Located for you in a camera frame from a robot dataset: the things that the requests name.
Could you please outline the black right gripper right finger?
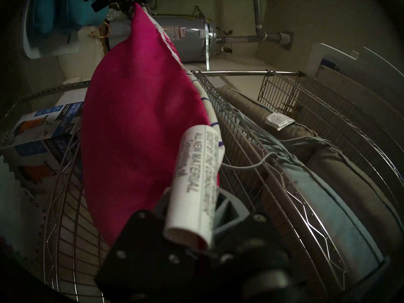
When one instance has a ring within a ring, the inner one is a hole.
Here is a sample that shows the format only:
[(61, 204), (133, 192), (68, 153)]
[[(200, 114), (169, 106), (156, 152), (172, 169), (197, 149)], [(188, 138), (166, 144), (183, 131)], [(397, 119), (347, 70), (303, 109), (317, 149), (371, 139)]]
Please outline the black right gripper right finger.
[(213, 303), (290, 303), (291, 255), (278, 230), (231, 193), (217, 194), (204, 296)]

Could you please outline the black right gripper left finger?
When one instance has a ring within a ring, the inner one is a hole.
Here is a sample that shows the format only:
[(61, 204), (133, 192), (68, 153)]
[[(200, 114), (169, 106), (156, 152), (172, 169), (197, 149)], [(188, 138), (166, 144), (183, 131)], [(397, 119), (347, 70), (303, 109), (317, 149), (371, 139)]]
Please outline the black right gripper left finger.
[(163, 237), (164, 220), (135, 212), (108, 252), (95, 283), (112, 303), (204, 303), (195, 281), (200, 256)]

